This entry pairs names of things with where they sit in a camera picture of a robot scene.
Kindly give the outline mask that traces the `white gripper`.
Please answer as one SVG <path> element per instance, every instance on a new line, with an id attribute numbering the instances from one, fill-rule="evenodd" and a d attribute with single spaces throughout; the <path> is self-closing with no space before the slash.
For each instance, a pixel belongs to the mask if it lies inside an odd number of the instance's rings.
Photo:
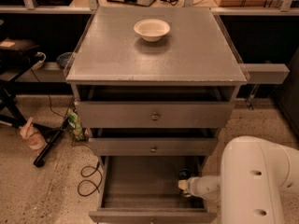
<path id="1" fill-rule="evenodd" d="M 187 181 L 179 180 L 178 187 L 181 190 L 187 190 L 189 194 L 195 197 L 204 196 L 203 179 L 201 177 L 191 177 Z"/>

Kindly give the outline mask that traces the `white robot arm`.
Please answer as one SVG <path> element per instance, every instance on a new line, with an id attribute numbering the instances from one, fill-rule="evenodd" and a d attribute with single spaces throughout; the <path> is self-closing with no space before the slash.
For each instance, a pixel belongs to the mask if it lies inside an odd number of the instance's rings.
<path id="1" fill-rule="evenodd" d="M 253 136 L 230 141 L 219 175 L 179 172 L 182 194 L 221 203 L 221 224 L 285 224 L 280 194 L 299 192 L 299 150 Z"/>

